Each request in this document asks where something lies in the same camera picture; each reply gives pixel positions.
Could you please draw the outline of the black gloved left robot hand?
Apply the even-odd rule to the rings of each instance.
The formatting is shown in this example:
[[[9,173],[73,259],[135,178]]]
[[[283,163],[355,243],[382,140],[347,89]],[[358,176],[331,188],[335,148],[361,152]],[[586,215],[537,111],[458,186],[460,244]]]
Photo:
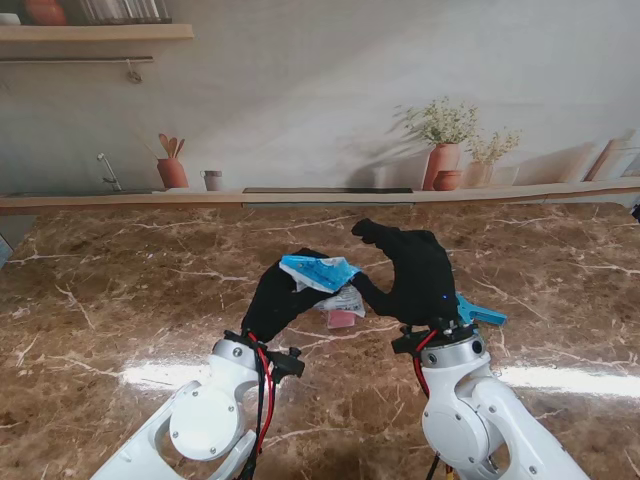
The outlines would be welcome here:
[[[333,296],[332,292],[313,288],[296,290],[294,279],[282,270],[277,260],[261,276],[254,297],[242,320],[243,334],[270,342],[299,315]]]

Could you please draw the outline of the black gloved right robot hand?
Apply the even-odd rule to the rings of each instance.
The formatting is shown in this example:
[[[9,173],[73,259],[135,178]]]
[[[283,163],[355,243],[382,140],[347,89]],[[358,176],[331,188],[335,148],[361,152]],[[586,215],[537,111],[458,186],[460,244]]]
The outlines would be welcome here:
[[[401,230],[365,218],[353,226],[352,234],[381,250],[394,267],[389,292],[379,289],[362,272],[351,280],[377,315],[430,328],[440,320],[458,318],[452,266],[432,232]]]

